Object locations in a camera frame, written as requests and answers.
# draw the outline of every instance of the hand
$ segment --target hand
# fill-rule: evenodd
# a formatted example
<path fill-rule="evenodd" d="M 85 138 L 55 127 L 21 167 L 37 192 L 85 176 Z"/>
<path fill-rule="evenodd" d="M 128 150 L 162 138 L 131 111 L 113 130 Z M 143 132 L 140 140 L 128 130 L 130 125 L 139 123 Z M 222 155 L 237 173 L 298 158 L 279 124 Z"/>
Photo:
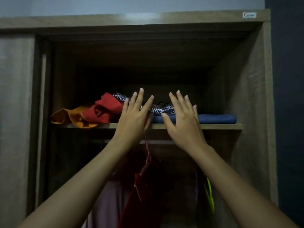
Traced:
<path fill-rule="evenodd" d="M 177 91 L 177 98 L 172 93 L 169 96 L 175 110 L 176 125 L 173 125 L 168 115 L 162 114 L 162 117 L 172 140 L 187 153 L 207 148 L 197 118 L 196 105 L 192 107 L 188 96 L 184 99 L 180 91 Z"/>
<path fill-rule="evenodd" d="M 126 99 L 112 140 L 121 142 L 123 145 L 126 145 L 127 148 L 137 144 L 146 134 L 151 123 L 152 117 L 147 115 L 153 99 L 154 96 L 152 95 L 141 110 L 143 88 L 140 88 L 138 96 L 137 92 L 134 92 L 130 103 L 128 103 L 129 100 Z"/>

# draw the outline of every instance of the wardrobe door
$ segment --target wardrobe door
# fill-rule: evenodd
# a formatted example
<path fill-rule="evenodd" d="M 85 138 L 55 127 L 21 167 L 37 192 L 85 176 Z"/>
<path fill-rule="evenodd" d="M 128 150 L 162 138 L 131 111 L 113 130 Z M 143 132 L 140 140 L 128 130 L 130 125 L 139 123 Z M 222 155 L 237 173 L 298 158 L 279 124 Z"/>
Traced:
<path fill-rule="evenodd" d="M 15 228 L 34 209 L 39 53 L 34 35 L 0 35 L 1 228 Z"/>

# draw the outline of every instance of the red cloth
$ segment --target red cloth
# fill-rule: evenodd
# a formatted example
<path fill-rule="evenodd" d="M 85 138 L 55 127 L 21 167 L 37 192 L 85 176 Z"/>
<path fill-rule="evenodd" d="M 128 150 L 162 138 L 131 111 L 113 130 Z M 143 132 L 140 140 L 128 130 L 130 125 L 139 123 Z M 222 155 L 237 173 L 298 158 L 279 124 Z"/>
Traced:
<path fill-rule="evenodd" d="M 81 113 L 84 120 L 90 123 L 110 123 L 110 119 L 121 115 L 123 103 L 112 94 L 105 93 L 95 105 Z"/>
<path fill-rule="evenodd" d="M 164 168 L 153 159 L 135 183 L 117 228 L 159 228 L 164 196 L 172 189 Z"/>

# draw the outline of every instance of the dark blue wall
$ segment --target dark blue wall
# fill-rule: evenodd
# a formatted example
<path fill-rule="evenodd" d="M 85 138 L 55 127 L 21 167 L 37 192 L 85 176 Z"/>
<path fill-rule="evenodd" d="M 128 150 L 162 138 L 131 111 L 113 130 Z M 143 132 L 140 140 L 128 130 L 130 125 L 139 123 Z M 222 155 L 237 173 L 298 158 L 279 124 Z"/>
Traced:
<path fill-rule="evenodd" d="M 304 227 L 304 0 L 271 9 L 279 207 Z"/>

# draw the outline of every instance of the wooden shelf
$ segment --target wooden shelf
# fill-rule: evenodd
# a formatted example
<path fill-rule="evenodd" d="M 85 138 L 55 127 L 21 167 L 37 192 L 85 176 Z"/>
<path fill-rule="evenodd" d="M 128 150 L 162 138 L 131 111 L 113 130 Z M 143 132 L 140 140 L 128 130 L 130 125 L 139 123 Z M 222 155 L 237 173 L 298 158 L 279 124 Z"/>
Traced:
<path fill-rule="evenodd" d="M 200 124 L 202 130 L 242 130 L 242 124 Z M 77 129 L 73 124 L 60 125 L 61 128 Z M 117 123 L 102 124 L 93 129 L 116 129 Z M 166 129 L 165 124 L 152 124 L 152 129 Z"/>

